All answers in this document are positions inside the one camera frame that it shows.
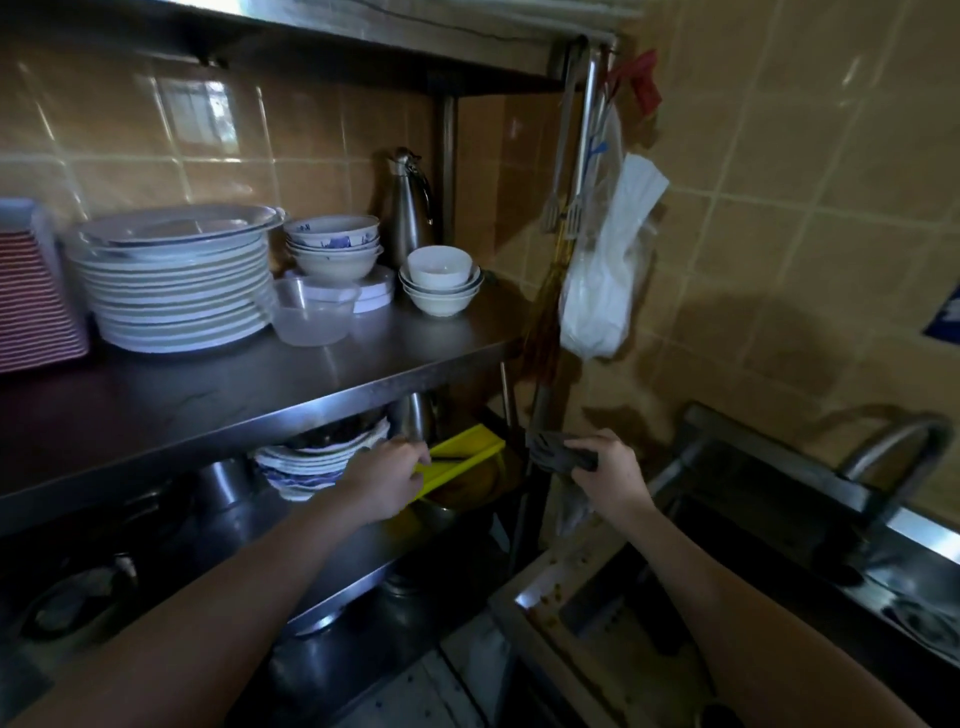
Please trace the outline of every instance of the forearm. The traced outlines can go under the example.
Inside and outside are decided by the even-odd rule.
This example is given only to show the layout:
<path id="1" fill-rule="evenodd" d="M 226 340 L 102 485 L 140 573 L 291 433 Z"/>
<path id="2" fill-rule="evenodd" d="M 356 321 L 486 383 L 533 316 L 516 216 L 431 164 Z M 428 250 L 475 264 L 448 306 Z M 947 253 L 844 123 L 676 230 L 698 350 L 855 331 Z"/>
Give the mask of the forearm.
<path id="1" fill-rule="evenodd" d="M 816 630 L 718 564 L 649 506 L 618 528 L 644 555 L 748 726 L 922 722 Z"/>
<path id="2" fill-rule="evenodd" d="M 338 489 L 317 494 L 131 625 L 13 725 L 217 723 L 326 557 L 361 522 Z"/>

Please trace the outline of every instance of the stack of plates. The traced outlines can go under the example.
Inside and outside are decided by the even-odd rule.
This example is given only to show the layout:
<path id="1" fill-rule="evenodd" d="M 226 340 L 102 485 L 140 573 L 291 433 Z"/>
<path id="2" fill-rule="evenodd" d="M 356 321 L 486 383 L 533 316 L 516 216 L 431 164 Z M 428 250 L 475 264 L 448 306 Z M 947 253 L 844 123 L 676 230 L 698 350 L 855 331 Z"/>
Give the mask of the stack of plates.
<path id="1" fill-rule="evenodd" d="M 0 372 L 83 356 L 83 319 L 69 306 L 53 227 L 33 200 L 0 200 Z"/>
<path id="2" fill-rule="evenodd" d="M 390 424 L 380 420 L 372 429 L 346 443 L 325 448 L 261 448 L 253 454 L 260 471 L 286 500 L 309 500 L 317 491 L 333 485 L 349 459 L 360 448 L 371 448 L 387 438 Z"/>
<path id="3" fill-rule="evenodd" d="M 68 255 L 100 334 L 134 352 L 191 352 L 270 323 L 257 305 L 272 277 L 267 230 L 278 207 L 142 210 L 78 228 Z"/>

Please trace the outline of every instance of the sink basin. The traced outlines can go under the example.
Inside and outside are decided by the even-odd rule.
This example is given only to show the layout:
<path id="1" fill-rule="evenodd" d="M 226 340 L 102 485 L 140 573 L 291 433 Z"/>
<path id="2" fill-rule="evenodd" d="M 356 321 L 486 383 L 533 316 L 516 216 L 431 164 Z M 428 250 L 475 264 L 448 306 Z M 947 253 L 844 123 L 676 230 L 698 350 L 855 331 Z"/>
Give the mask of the sink basin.
<path id="1" fill-rule="evenodd" d="M 960 666 L 888 608 L 896 590 L 954 614 L 960 566 L 922 545 L 904 509 L 877 538 L 862 585 L 823 576 L 817 547 L 863 502 L 823 473 L 697 437 L 650 485 L 661 510 L 707 553 L 845 650 L 927 724 L 955 725 Z M 554 544 L 491 607 L 528 667 L 588 726 L 689 725 L 683 720 L 709 698 L 708 675 L 656 577 L 598 517 Z"/>

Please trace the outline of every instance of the dark rag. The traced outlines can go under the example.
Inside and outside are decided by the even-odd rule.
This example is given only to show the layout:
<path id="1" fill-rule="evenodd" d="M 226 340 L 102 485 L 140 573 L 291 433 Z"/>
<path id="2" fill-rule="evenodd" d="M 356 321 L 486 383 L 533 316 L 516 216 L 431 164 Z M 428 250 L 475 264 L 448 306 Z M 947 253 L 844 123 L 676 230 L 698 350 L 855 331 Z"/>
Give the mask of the dark rag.
<path id="1" fill-rule="evenodd" d="M 597 469 L 596 452 L 568 448 L 564 445 L 567 440 L 574 439 L 576 439 L 576 435 L 568 435 L 565 432 L 527 431 L 527 448 L 530 450 L 530 459 L 541 470 L 567 477 L 570 476 L 574 468 L 595 471 Z"/>

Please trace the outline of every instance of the hand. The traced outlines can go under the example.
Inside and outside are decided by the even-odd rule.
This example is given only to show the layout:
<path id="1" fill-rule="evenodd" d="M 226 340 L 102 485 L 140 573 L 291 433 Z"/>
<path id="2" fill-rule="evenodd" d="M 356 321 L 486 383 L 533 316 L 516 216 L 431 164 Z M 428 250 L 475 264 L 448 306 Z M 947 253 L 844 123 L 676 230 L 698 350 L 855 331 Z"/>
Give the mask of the hand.
<path id="1" fill-rule="evenodd" d="M 403 510 L 423 487 L 423 473 L 414 474 L 417 463 L 430 464 L 426 443 L 397 436 L 358 450 L 336 487 L 349 493 L 364 523 L 384 521 Z"/>
<path id="2" fill-rule="evenodd" d="M 602 429 L 592 437 L 567 440 L 568 448 L 588 449 L 599 455 L 593 473 L 574 468 L 573 481 L 584 489 L 597 513 L 617 524 L 618 519 L 630 518 L 640 510 L 656 510 L 643 474 L 636 462 L 636 454 L 611 430 Z"/>

